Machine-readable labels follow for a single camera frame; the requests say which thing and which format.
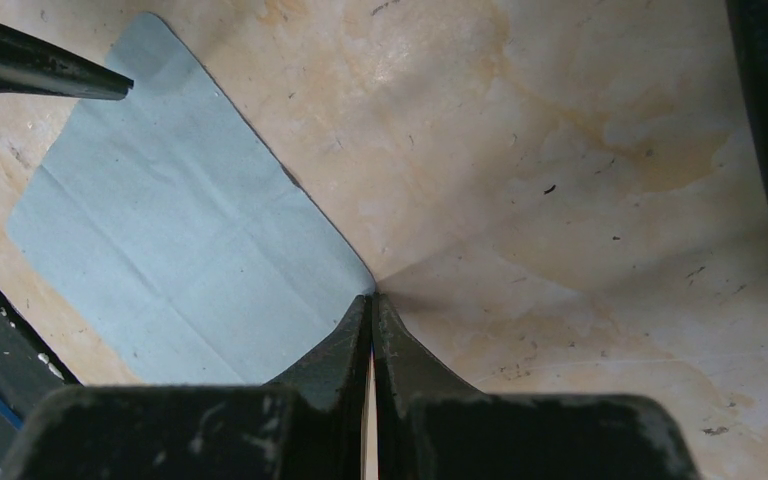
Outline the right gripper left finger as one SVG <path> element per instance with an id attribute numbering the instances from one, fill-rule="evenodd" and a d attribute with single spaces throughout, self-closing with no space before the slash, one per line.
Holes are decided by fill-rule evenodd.
<path id="1" fill-rule="evenodd" d="M 26 420 L 4 479 L 358 479 L 369 298 L 260 386 L 65 387 Z"/>

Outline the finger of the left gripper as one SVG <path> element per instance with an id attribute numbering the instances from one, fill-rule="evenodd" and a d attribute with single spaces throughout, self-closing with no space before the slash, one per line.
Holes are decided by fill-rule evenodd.
<path id="1" fill-rule="evenodd" d="M 0 94 L 122 100 L 130 78 L 0 23 Z"/>

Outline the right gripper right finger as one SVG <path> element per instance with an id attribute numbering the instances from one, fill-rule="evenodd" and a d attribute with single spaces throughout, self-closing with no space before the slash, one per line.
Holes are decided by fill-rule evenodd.
<path id="1" fill-rule="evenodd" d="M 383 479 L 696 479 L 676 421 L 628 394 L 490 394 L 371 299 Z"/>

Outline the blue cleaning cloth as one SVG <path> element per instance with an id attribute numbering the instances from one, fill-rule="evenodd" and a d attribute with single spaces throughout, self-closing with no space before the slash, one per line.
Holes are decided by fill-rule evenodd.
<path id="1" fill-rule="evenodd" d="M 106 63 L 134 88 L 75 105 L 10 239 L 140 379 L 272 379 L 372 276 L 158 16 Z"/>

